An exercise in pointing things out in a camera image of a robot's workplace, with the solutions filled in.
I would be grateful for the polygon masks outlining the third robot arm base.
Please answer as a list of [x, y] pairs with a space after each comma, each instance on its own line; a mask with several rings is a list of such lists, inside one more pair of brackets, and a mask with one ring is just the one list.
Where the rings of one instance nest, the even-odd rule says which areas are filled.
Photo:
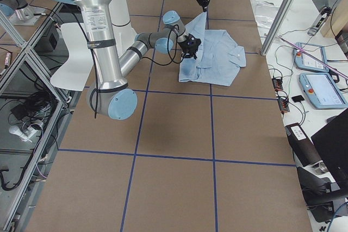
[[39, 19], [26, 0], [1, 0], [1, 12], [15, 25], [33, 26]]

